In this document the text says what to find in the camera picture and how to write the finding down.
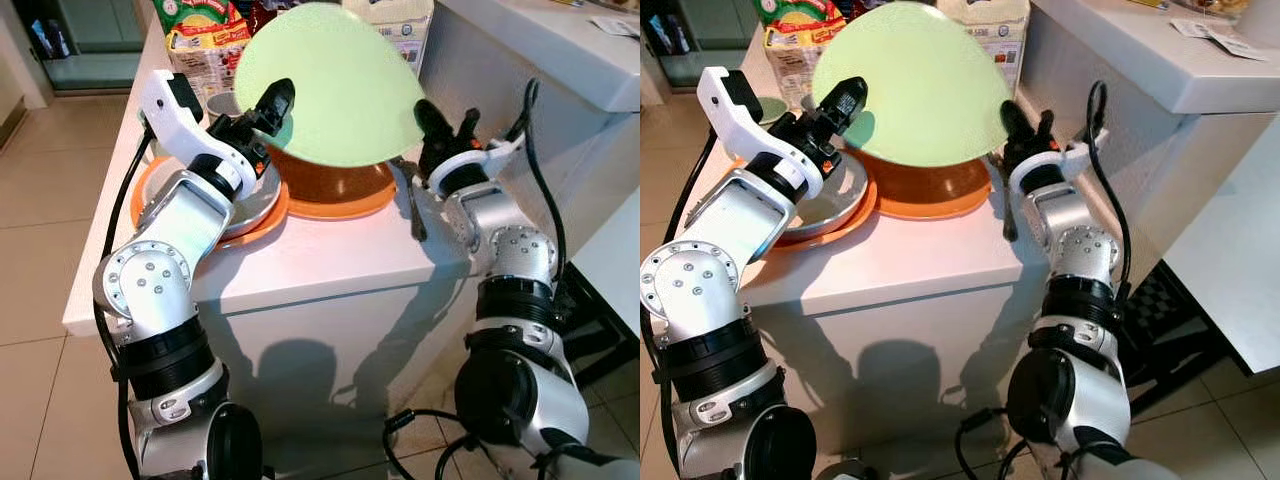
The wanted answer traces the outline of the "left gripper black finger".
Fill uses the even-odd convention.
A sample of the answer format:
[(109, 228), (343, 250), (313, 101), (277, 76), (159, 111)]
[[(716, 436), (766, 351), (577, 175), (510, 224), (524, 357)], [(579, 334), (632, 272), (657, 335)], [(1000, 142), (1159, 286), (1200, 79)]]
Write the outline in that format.
[(271, 82), (255, 105), (255, 128), (276, 136), (285, 124), (294, 102), (294, 84), (289, 78)]
[(840, 81), (815, 106), (818, 136), (844, 136), (865, 108), (868, 93), (869, 87), (863, 77)]

